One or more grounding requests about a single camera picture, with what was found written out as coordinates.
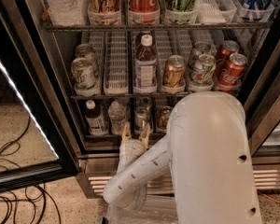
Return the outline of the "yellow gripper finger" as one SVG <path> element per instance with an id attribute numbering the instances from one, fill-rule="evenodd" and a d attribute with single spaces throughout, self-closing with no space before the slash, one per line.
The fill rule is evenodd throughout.
<path id="1" fill-rule="evenodd" d="M 125 142 L 131 139 L 132 139 L 132 135 L 131 135 L 130 122 L 126 121 L 122 131 L 121 141 Z"/>
<path id="2" fill-rule="evenodd" d="M 148 147 L 149 143 L 149 135 L 150 135 L 150 125 L 147 124 L 143 131 L 139 135 L 139 141 L 144 147 Z"/>

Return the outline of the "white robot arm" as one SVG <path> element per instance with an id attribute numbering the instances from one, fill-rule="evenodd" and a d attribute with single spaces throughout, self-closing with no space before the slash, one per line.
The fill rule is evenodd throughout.
<path id="1" fill-rule="evenodd" d="M 136 189 L 166 171 L 178 224 L 262 224 L 245 111 L 232 95 L 202 91 L 181 99 L 166 135 L 109 180 L 104 199 L 126 208 Z"/>

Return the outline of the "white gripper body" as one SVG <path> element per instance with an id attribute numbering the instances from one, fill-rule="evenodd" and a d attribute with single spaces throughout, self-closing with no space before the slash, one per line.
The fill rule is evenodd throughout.
<path id="1" fill-rule="evenodd" d="M 137 160 L 145 151 L 147 146 L 136 139 L 126 140 L 119 147 L 118 172 L 122 172 Z"/>

